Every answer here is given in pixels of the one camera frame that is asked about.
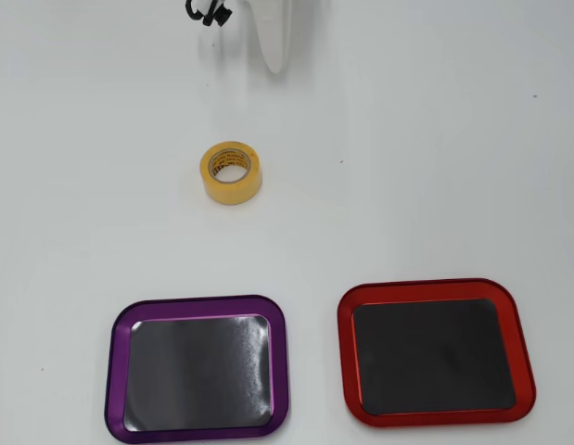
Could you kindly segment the white fixed gripper finger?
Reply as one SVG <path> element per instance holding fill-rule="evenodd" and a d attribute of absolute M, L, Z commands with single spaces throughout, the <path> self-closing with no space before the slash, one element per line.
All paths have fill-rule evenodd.
<path fill-rule="evenodd" d="M 267 68 L 278 74 L 287 64 L 292 19 L 291 0 L 248 0 L 261 54 Z"/>

